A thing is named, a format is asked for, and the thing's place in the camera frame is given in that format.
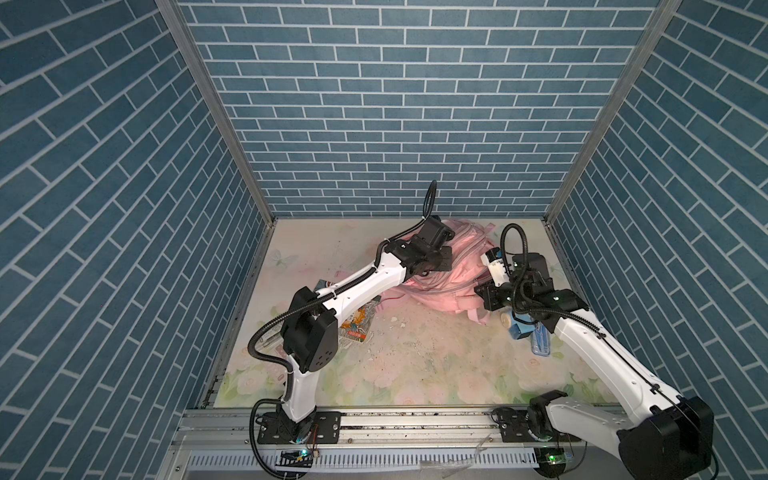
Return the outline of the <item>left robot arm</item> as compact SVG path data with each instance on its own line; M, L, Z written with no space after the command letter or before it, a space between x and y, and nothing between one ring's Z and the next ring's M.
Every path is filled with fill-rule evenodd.
M298 291L281 326L282 348L290 365L282 414L300 424L316 411L319 372L338 351L338 330L359 308L414 276L451 269L448 243L455 231L437 216L421 221L407 239L386 239L374 261L328 287Z

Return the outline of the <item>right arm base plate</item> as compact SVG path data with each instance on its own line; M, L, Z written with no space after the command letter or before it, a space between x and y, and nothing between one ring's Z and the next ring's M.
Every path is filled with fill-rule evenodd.
M562 432L534 433L528 421L525 409L510 406L498 406L490 413L491 420L497 425L504 443L578 443L581 439Z

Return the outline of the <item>colourful illustrated book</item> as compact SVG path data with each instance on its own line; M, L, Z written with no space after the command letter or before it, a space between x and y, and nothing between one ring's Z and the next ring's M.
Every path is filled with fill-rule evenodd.
M369 302L359 307L339 327L339 339L341 343L364 343L370 336L371 325L376 315L376 309L381 302L381 296L377 295Z

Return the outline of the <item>pink student backpack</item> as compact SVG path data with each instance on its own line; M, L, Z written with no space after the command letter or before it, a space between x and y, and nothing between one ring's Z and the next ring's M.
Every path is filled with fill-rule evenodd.
M481 257L494 247L489 235L496 225L481 225L466 219L448 219L447 224L456 233L448 242L453 254L451 270L413 277L387 290L377 307L379 311L413 300L434 311L466 314L479 325L488 322L491 314L474 289L491 279Z

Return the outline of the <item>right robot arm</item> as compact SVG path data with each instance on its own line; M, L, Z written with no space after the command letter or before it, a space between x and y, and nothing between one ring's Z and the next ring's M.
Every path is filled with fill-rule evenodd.
M574 436L618 458L635 479L687 479L719 466L709 405L662 381L601 325L582 298L556 289L542 255L518 254L506 261L492 248L480 262L490 274L475 289L484 308L506 309L517 324L544 327L579 355L623 409L613 414L553 390L529 402L533 437Z

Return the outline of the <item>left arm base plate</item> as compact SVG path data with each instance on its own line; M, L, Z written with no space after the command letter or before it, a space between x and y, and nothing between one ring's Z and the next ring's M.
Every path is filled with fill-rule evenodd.
M342 415L339 411L314 411L295 422L278 409L261 416L257 443L260 445L337 444Z

